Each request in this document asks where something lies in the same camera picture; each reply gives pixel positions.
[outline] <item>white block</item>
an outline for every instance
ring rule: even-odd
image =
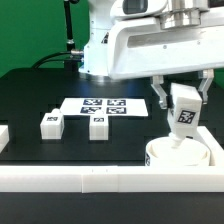
[[[107,115],[94,114],[90,116],[89,139],[90,140],[108,140],[109,139],[109,122],[108,122]]]
[[[46,113],[40,128],[42,139],[61,139],[64,131],[64,115],[58,109]]]
[[[0,153],[9,142],[8,125],[0,125]]]
[[[168,110],[168,123],[173,134],[193,136],[198,126],[202,99],[195,87],[172,83],[173,108]]]

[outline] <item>white cube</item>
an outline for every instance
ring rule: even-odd
[[[58,109],[46,113],[40,124],[42,139],[61,139],[64,131],[64,116]]]
[[[89,139],[90,140],[109,139],[109,122],[107,115],[94,114],[90,116]]]
[[[0,153],[9,142],[8,125],[0,125]]]

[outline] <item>printed marker sheet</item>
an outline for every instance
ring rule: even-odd
[[[148,116],[144,99],[65,98],[60,110],[64,115],[89,116],[102,110],[108,116]]]

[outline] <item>black table surface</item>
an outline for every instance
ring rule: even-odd
[[[168,76],[199,86],[196,73]],[[110,117],[109,141],[89,141],[89,118],[66,116],[61,141],[42,141],[40,122],[65,97],[145,99],[148,117]],[[203,106],[205,125],[224,146],[224,90],[215,83]],[[10,142],[0,165],[144,165],[148,141],[169,133],[167,112],[149,79],[100,85],[61,69],[15,69],[0,79],[0,124]],[[0,193],[0,223],[224,223],[223,193]]]

